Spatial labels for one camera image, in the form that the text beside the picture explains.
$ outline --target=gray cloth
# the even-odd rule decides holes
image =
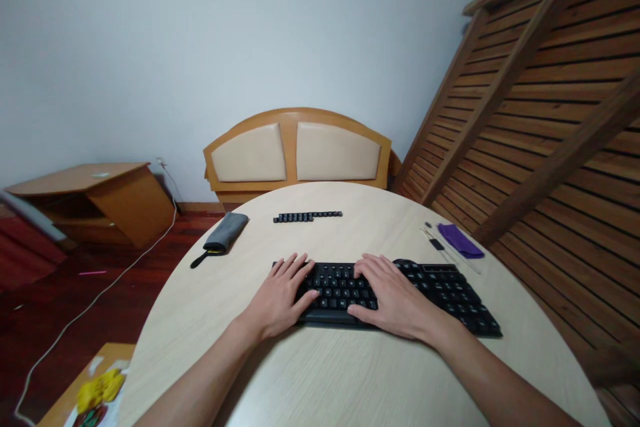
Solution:
[[[205,253],[193,261],[191,268],[196,268],[206,257],[227,255],[248,221],[249,217],[242,213],[227,213],[207,238],[203,246]]]

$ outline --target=forearm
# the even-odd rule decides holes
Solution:
[[[442,355],[493,427],[579,426],[493,355],[456,319],[433,347]]]
[[[241,320],[220,338],[152,407],[135,427],[210,426],[247,357],[258,344]]]

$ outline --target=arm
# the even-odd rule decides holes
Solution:
[[[135,427],[210,426],[251,351],[264,339],[291,327],[318,296],[295,294],[313,269],[307,254],[280,259],[249,306],[237,316],[205,354],[140,417]]]
[[[485,415],[497,426],[579,426],[560,407],[493,355],[457,319],[432,304],[387,258],[364,254],[354,276],[364,275],[378,310],[349,306],[349,313],[440,353]]]

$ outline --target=purple pouch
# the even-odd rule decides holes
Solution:
[[[438,224],[438,231],[464,258],[482,258],[485,254],[460,232],[454,224]]]

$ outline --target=hand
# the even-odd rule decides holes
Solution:
[[[293,303],[298,288],[315,265],[310,260],[301,268],[307,254],[296,258],[297,255],[291,255],[287,261],[280,259],[271,268],[249,306],[238,316],[238,320],[257,335],[259,342],[274,337],[295,324],[318,296],[317,290],[309,290]]]
[[[349,306],[347,311],[363,322],[401,337],[422,340],[436,349],[440,339],[454,325],[451,321],[458,322],[433,305],[384,256],[363,254],[353,270],[354,278],[360,275],[366,277],[378,297],[378,310]]]

